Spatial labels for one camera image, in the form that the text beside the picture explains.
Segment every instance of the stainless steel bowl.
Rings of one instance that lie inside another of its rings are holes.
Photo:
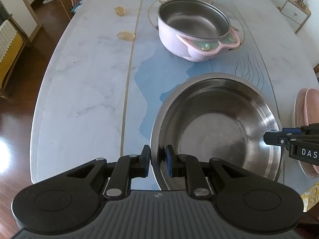
[[[166,145],[176,154],[208,162],[219,157],[258,175],[277,180],[281,147],[264,143],[266,131],[281,130],[265,96],[248,81],[222,73],[194,77],[175,88],[162,104],[151,135],[153,172],[162,190],[185,189],[183,178],[167,176]]]
[[[221,10],[200,0],[168,0],[161,4],[158,15],[165,25],[197,41],[224,39],[231,28]]]

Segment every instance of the wooden floor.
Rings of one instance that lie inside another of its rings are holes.
[[[26,47],[0,98],[0,239],[11,238],[18,227],[11,213],[13,197],[31,184],[29,148],[32,117],[43,75],[69,20],[57,0],[32,4],[43,27]]]

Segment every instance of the silver rivet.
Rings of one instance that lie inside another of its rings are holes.
[[[106,191],[106,195],[108,195],[109,197],[117,197],[117,196],[120,196],[121,194],[122,194],[122,191],[116,188],[108,189]]]
[[[194,194],[196,196],[207,196],[209,194],[209,190],[205,188],[197,188],[194,190]]]

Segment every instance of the marble table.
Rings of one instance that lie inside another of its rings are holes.
[[[97,157],[140,154],[170,91],[192,76],[225,72],[256,85],[290,127],[297,93],[318,88],[300,39],[270,0],[214,0],[244,33],[237,50],[201,63],[169,53],[156,32],[158,0],[86,0],[61,37],[40,88],[31,132],[33,183]],[[114,8],[127,13],[119,17]],[[116,34],[128,30],[134,42]],[[304,193],[307,178],[285,154],[280,182]],[[135,189],[158,189],[152,172]]]

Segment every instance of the wall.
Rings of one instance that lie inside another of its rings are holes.
[[[319,0],[306,0],[311,16],[297,32],[304,43],[313,67],[319,63]]]
[[[8,13],[12,14],[13,19],[20,25],[24,32],[29,37],[34,36],[33,34],[38,24],[30,13],[29,8],[26,6],[25,2],[23,0],[0,1],[3,3]]]

